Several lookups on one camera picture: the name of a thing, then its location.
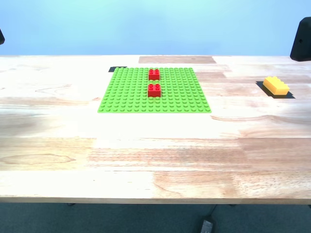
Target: lego baseplate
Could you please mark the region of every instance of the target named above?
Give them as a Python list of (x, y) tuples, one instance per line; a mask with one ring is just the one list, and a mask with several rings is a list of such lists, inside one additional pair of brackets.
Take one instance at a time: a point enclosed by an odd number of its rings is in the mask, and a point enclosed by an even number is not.
[[(116, 68), (98, 113), (211, 113), (192, 68), (158, 68), (156, 81), (148, 80), (150, 69)], [(148, 84), (157, 83), (161, 97), (148, 97)]]

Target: wooden board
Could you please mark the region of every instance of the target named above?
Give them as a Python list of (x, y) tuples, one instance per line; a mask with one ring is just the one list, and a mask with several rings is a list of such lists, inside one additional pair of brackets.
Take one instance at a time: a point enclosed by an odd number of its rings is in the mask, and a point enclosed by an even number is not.
[[(192, 67), (212, 113), (98, 114), (112, 66)], [(2, 56), (0, 201), (311, 204), (311, 62)]]

